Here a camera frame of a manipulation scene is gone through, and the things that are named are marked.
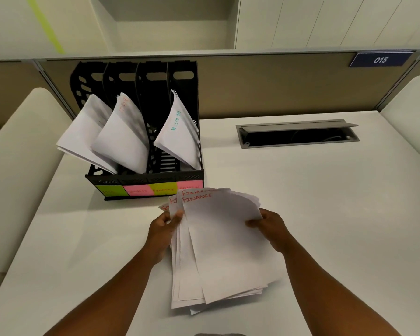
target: hand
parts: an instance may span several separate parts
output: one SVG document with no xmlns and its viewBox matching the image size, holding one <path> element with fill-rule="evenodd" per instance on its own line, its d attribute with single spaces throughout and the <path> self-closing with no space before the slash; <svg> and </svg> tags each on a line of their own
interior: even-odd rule
<svg viewBox="0 0 420 336">
<path fill-rule="evenodd" d="M 285 226 L 283 219 L 275 212 L 260 209 L 263 219 L 248 220 L 246 226 L 249 228 L 258 228 L 263 236 L 269 240 L 272 247 L 283 253 L 286 244 L 291 236 Z"/>
<path fill-rule="evenodd" d="M 163 259 L 165 250 L 171 243 L 173 233 L 182 220 L 183 215 L 183 211 L 178 211 L 169 224 L 167 224 L 167 221 L 170 220 L 170 214 L 168 212 L 163 212 L 152 221 L 146 243 L 141 251 L 153 262 L 153 264 L 157 264 Z"/>
</svg>

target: desk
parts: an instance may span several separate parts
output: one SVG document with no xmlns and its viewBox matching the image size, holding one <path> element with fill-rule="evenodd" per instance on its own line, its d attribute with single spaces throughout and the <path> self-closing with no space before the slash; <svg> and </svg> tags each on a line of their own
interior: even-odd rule
<svg viewBox="0 0 420 336">
<path fill-rule="evenodd" d="M 338 119 L 359 142 L 241 149 L 235 124 Z M 258 196 L 328 272 L 403 335 L 420 335 L 420 155 L 377 112 L 201 121 L 205 184 Z M 65 155 L 0 288 L 0 335 L 41 335 L 143 245 L 165 198 L 105 202 Z M 128 335 L 310 335 L 288 279 L 242 304 L 172 311 L 171 258 Z"/>
</svg>

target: file organizer compartment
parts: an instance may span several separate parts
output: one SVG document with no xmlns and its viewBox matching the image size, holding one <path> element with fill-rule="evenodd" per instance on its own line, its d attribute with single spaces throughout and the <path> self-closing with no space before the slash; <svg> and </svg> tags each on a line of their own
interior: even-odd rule
<svg viewBox="0 0 420 336">
<path fill-rule="evenodd" d="M 70 76 L 70 87 L 80 108 L 90 94 L 95 94 L 113 109 L 116 96 L 123 92 L 137 105 L 145 120 L 150 142 L 147 173 L 134 173 L 120 166 L 118 174 L 113 175 L 91 165 L 85 175 L 105 200 L 170 196 L 179 189 L 204 186 L 203 169 L 181 171 L 179 160 L 154 146 L 171 109 L 174 98 L 171 90 L 176 90 L 199 128 L 195 61 L 79 62 Z"/>
</svg>

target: paper labeled finance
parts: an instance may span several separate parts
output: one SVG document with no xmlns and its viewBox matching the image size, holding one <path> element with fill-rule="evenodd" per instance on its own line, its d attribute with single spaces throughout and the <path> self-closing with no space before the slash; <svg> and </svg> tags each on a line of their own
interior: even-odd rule
<svg viewBox="0 0 420 336">
<path fill-rule="evenodd" d="M 258 295 L 284 275 L 284 262 L 245 220 L 259 219 L 255 196 L 224 189 L 184 189 L 162 206 L 185 214 L 171 241 L 171 307 L 191 314 L 222 299 Z"/>
<path fill-rule="evenodd" d="M 174 101 L 170 114 L 154 141 L 154 146 L 193 169 L 200 170 L 202 167 L 197 127 L 177 93 L 175 91 L 173 93 Z"/>
<path fill-rule="evenodd" d="M 118 164 L 91 148 L 111 114 L 112 110 L 109 106 L 94 94 L 90 95 L 56 146 L 65 153 L 116 174 Z"/>
<path fill-rule="evenodd" d="M 136 173 L 146 173 L 149 140 L 140 110 L 124 93 L 104 128 L 92 144 L 92 150 Z"/>
</svg>

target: blue sign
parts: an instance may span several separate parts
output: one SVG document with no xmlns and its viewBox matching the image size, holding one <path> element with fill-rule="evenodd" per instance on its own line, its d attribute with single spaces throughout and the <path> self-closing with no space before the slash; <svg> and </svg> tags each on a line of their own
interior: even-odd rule
<svg viewBox="0 0 420 336">
<path fill-rule="evenodd" d="M 403 66 L 414 50 L 356 53 L 349 67 Z"/>
</svg>

